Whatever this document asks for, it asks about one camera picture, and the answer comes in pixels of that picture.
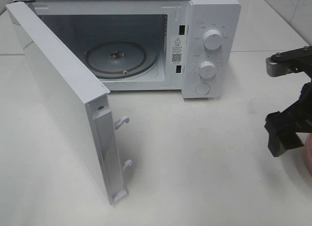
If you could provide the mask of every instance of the open microwave door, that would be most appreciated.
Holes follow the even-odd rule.
[[[24,3],[7,5],[39,90],[109,203],[126,194],[109,90]]]

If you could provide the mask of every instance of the timer knob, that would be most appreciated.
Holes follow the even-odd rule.
[[[208,50],[215,50],[222,45],[222,34],[217,29],[206,31],[203,38],[204,45]]]
[[[212,78],[216,74],[216,67],[211,61],[204,61],[199,66],[199,76],[204,79]]]

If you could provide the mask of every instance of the white microwave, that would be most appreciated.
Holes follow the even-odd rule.
[[[219,97],[237,0],[15,0],[7,5],[41,94],[110,204],[126,194],[107,94]]]

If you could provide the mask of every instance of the qr code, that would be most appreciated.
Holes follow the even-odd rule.
[[[172,54],[172,62],[181,62],[182,53]]]

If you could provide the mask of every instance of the tabletop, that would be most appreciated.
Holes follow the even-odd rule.
[[[45,108],[13,27],[0,16],[0,225],[306,226],[312,177],[302,149],[272,157],[264,129],[309,81],[271,78],[265,59],[305,41],[263,0],[239,0],[223,93],[112,92],[129,195],[110,206]]]

